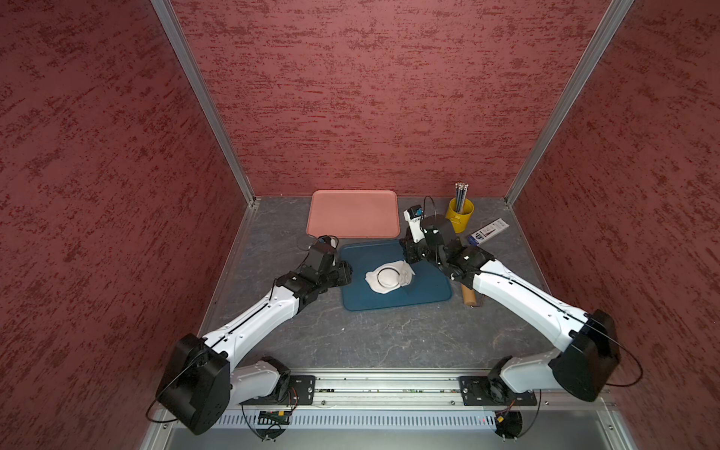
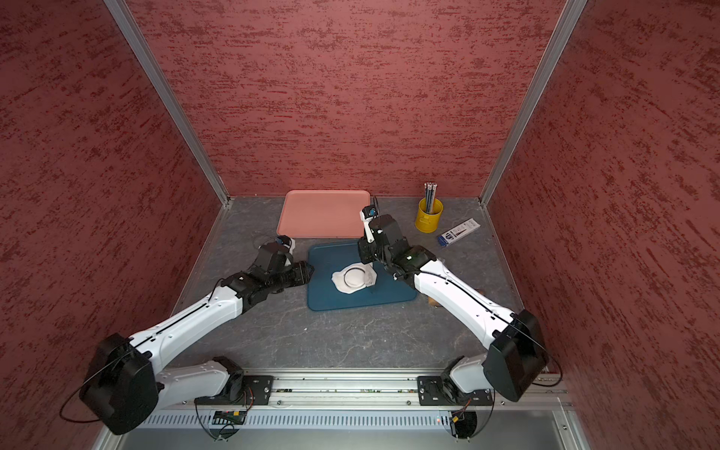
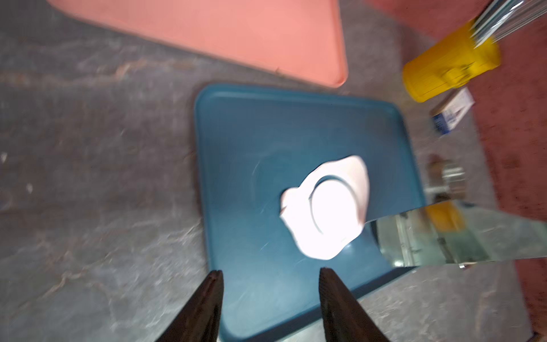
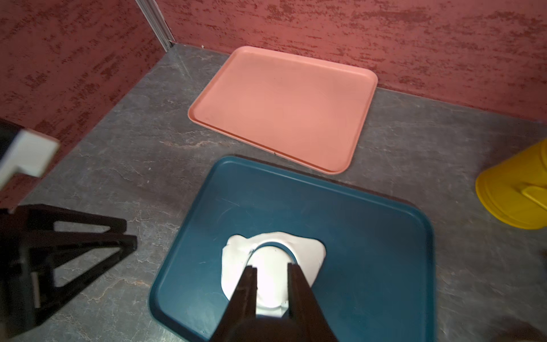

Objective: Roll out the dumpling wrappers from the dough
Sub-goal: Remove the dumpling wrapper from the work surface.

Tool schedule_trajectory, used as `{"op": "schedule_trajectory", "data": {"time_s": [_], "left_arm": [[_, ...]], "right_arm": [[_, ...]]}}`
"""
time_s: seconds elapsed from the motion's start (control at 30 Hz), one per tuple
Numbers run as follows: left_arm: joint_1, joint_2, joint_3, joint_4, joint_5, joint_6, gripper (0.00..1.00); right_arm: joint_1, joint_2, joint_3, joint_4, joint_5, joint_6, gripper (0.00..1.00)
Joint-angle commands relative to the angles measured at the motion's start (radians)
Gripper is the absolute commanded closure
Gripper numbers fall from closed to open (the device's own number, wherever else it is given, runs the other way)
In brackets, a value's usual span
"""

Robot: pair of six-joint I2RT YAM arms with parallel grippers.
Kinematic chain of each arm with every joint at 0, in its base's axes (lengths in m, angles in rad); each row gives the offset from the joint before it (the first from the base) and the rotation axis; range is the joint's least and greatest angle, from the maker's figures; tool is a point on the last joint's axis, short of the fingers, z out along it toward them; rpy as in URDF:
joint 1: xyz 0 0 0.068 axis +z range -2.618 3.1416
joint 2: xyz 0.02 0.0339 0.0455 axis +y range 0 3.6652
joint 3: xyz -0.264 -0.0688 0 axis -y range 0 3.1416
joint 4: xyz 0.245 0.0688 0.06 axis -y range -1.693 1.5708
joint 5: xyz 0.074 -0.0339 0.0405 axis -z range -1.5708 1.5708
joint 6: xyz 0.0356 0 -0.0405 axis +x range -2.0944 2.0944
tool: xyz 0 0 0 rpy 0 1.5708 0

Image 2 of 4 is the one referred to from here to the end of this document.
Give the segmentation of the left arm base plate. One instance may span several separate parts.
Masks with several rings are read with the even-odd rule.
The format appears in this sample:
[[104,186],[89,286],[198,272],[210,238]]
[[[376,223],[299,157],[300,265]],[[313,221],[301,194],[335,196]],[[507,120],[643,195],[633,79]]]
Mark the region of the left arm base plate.
[[211,397],[195,399],[198,405],[268,405],[275,379],[270,375],[244,375],[242,378],[232,377],[223,390]]

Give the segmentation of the white dough piece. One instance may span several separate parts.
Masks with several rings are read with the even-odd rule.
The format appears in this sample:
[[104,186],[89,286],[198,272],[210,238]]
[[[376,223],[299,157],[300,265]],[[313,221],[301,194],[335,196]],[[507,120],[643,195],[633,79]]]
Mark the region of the white dough piece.
[[372,287],[372,286],[374,286],[374,285],[376,284],[376,281],[377,281],[377,273],[375,272],[372,264],[363,264],[363,266],[365,266],[365,270],[366,270],[366,272],[367,272],[367,279],[366,279],[367,285],[366,285],[364,288],[362,288],[362,289],[360,289],[360,288],[350,288],[350,287],[348,287],[348,286],[345,284],[345,282],[344,282],[344,280],[343,280],[343,276],[344,276],[346,270],[347,270],[349,267],[352,267],[352,266],[360,266],[360,264],[361,264],[361,262],[358,262],[357,264],[348,265],[348,266],[345,267],[343,270],[341,270],[341,271],[339,271],[339,272],[335,272],[335,273],[332,275],[332,277],[331,277],[332,282],[334,283],[336,289],[337,289],[339,292],[341,292],[341,293],[343,293],[343,294],[354,294],[354,293],[356,293],[356,292],[358,292],[358,291],[364,290],[365,288]]

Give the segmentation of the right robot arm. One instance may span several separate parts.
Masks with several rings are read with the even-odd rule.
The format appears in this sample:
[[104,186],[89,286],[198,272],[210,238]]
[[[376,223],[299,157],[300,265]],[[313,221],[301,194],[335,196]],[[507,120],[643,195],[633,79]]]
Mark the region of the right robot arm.
[[358,241],[361,262],[382,264],[393,279],[435,300],[486,349],[484,355],[461,356],[445,369],[444,396],[459,404],[476,391],[493,390],[519,401],[549,363],[536,317],[526,309],[515,313],[474,290],[431,251],[410,245],[392,216],[369,205],[360,218],[365,233]]

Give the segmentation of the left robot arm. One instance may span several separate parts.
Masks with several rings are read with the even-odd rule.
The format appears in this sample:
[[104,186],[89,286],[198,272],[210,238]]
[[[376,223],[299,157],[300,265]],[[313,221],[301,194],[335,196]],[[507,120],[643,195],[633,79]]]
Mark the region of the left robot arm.
[[260,246],[247,270],[219,280],[210,294],[171,318],[130,337],[103,339],[79,389],[80,401],[115,435],[133,431],[157,409],[184,401],[244,401],[244,371],[230,358],[175,369],[170,363],[271,294],[309,284],[314,268],[294,260],[293,245],[291,238],[279,236]]

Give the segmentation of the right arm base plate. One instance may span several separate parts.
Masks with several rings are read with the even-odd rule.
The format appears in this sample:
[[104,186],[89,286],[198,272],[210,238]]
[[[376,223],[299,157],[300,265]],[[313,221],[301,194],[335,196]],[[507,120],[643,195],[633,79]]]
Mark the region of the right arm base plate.
[[416,379],[419,404],[421,406],[491,406],[491,390],[476,390],[463,393],[450,387],[441,376],[419,376]]

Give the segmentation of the teal tray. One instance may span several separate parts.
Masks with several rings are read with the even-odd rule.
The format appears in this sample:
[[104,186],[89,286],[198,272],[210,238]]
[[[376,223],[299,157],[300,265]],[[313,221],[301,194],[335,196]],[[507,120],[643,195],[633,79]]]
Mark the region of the teal tray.
[[395,304],[416,299],[417,292],[404,281],[395,281],[379,262],[373,264],[376,283],[353,294],[340,292],[331,277],[350,264],[359,264],[356,241],[313,246],[309,250],[309,263],[314,267],[307,285],[307,306],[312,311],[365,308]]

